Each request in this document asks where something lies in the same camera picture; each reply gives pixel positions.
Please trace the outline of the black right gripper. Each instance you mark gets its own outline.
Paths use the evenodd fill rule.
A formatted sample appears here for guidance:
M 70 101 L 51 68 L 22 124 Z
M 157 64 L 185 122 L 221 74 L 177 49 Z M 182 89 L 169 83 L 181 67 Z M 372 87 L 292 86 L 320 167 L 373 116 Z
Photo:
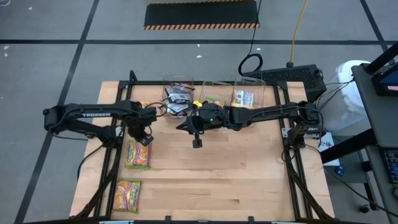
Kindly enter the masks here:
M 195 108 L 182 124 L 176 129 L 189 131 L 190 133 L 203 133 L 206 130 L 218 128 L 232 128 L 229 118 L 230 106 L 219 106 L 217 104 L 204 104 L 200 108 Z

